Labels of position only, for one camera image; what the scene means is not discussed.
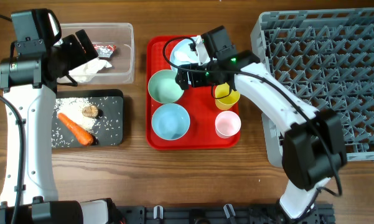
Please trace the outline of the orange carrot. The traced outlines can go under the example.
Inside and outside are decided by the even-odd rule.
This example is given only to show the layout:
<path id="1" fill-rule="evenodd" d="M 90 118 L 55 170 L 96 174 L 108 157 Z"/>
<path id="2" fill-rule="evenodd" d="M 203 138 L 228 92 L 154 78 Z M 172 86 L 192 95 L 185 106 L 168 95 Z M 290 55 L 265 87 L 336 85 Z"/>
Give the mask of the orange carrot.
<path id="1" fill-rule="evenodd" d="M 94 142 L 93 136 L 84 130 L 81 126 L 77 123 L 73 122 L 70 118 L 68 118 L 65 114 L 59 113 L 58 114 L 59 120 L 72 132 L 72 134 L 76 137 L 77 141 L 83 146 L 90 146 Z"/>

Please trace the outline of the green bowl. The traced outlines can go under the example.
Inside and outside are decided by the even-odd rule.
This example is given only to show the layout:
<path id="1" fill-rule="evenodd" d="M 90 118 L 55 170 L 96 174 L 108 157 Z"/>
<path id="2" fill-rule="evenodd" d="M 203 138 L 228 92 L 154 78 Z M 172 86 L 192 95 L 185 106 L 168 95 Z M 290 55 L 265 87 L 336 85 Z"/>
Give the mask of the green bowl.
<path id="1" fill-rule="evenodd" d="M 184 90 L 176 83 L 177 73 L 172 70 L 156 72 L 148 82 L 148 92 L 153 100 L 161 104 L 175 103 L 184 94 Z"/>

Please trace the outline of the red snack wrapper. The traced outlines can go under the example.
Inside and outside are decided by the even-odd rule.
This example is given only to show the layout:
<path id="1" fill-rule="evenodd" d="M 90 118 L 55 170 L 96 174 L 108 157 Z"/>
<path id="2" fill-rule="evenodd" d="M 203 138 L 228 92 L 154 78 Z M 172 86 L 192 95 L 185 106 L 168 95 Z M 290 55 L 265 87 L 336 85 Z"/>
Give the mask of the red snack wrapper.
<path id="1" fill-rule="evenodd" d="M 100 58 L 110 58 L 116 50 L 116 46 L 111 44 L 93 44 L 93 46 Z"/>

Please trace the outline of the light blue bowl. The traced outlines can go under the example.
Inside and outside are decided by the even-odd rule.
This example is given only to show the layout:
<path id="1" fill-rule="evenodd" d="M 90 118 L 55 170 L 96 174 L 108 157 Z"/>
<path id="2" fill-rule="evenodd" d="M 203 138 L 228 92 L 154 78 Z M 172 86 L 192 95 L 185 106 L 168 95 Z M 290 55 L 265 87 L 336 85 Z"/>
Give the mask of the light blue bowl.
<path id="1" fill-rule="evenodd" d="M 154 133 L 163 140 L 174 141 L 183 137 L 190 128 L 187 110 L 178 104 L 169 103 L 158 107 L 152 115 Z"/>

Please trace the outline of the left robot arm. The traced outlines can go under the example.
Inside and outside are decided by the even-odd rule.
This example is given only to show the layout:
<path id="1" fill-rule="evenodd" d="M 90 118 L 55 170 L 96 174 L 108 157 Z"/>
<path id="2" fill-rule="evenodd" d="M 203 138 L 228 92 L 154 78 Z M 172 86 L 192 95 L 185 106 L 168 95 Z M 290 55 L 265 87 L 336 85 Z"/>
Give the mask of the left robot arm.
<path id="1" fill-rule="evenodd" d="M 0 64 L 7 116 L 6 177 L 0 223 L 111 223 L 111 200 L 61 201 L 52 169 L 52 115 L 57 80 L 96 58 L 85 31 L 62 36 L 49 9 L 14 12 L 16 39 Z"/>

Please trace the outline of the white tissue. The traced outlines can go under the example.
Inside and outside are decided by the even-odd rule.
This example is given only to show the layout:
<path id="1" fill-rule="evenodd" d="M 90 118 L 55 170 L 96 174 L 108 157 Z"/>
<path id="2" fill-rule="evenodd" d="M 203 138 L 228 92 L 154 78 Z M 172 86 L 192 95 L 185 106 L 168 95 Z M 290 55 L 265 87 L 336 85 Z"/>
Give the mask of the white tissue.
<path id="1" fill-rule="evenodd" d="M 96 74 L 104 69 L 111 68 L 112 64 L 107 60 L 94 58 L 81 66 L 69 71 L 69 75 L 78 83 L 87 83 L 96 76 Z"/>

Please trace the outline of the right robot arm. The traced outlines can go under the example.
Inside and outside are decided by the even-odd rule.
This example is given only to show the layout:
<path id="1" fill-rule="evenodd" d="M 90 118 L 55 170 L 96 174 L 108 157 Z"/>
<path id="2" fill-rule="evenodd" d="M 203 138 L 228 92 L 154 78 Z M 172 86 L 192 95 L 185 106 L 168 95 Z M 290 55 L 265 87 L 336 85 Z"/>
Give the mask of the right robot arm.
<path id="1" fill-rule="evenodd" d="M 177 67 L 181 89 L 228 84 L 252 101 L 283 136 L 281 163 L 289 182 L 279 206 L 297 223 L 311 215 L 318 195 L 334 178 L 342 196 L 339 169 L 347 164 L 342 122 L 332 109 L 318 110 L 278 82 L 252 51 L 237 51 L 224 26 L 189 39 L 196 63 Z"/>

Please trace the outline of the brown mushroom scrap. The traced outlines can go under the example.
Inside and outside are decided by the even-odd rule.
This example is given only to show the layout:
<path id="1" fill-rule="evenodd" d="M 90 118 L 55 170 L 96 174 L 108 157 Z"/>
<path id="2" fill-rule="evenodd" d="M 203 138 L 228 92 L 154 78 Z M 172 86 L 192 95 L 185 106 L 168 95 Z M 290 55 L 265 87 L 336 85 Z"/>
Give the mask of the brown mushroom scrap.
<path id="1" fill-rule="evenodd" d="M 82 109 L 82 115 L 87 118 L 96 118 L 99 114 L 99 109 L 95 105 L 88 105 Z"/>

